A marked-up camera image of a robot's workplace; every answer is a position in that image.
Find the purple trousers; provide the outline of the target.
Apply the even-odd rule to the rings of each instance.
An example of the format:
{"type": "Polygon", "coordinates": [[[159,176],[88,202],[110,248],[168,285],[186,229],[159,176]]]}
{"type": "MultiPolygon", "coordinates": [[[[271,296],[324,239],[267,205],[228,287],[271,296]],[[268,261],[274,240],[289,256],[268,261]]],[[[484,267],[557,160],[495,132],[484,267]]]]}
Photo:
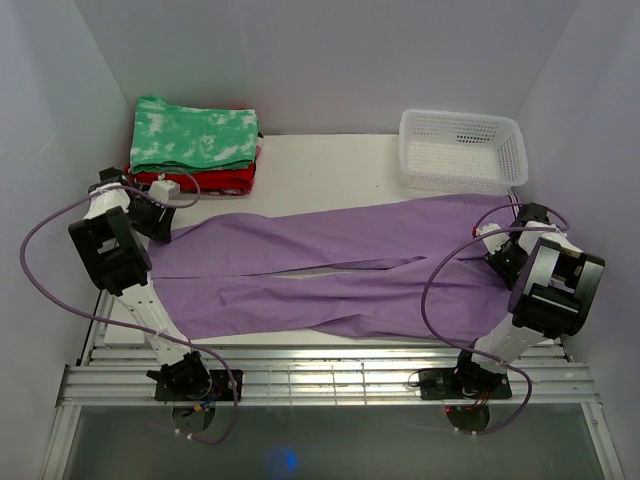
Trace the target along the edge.
{"type": "Polygon", "coordinates": [[[508,197],[448,195],[284,217],[234,213],[151,243],[155,291],[192,339],[290,330],[472,340],[508,290],[471,240],[508,197]]]}

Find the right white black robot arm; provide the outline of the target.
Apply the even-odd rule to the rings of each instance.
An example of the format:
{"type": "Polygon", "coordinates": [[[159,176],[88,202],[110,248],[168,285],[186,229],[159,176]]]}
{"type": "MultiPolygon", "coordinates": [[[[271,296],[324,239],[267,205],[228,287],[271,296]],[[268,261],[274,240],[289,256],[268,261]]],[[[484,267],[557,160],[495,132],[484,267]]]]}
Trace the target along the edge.
{"type": "Polygon", "coordinates": [[[508,363],[547,339],[575,335],[586,322],[605,261],[572,244],[548,213],[543,205],[522,204],[513,233],[483,241],[485,262],[511,295],[504,319],[458,357],[451,382],[464,397],[504,387],[508,363]]]}

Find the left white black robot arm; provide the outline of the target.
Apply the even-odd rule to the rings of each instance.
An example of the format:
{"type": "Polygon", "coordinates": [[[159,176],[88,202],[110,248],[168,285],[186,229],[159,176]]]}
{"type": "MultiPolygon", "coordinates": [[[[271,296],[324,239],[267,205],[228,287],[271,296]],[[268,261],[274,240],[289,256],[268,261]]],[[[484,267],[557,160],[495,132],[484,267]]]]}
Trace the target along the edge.
{"type": "Polygon", "coordinates": [[[140,195],[125,172],[109,168],[92,185],[85,216],[69,225],[74,246],[96,287],[123,305],[144,329],[159,366],[149,378],[180,399],[200,400],[212,391],[212,376],[199,353],[187,344],[161,303],[151,279],[152,263],[144,237],[167,244],[180,193],[172,180],[159,178],[140,195]]]}

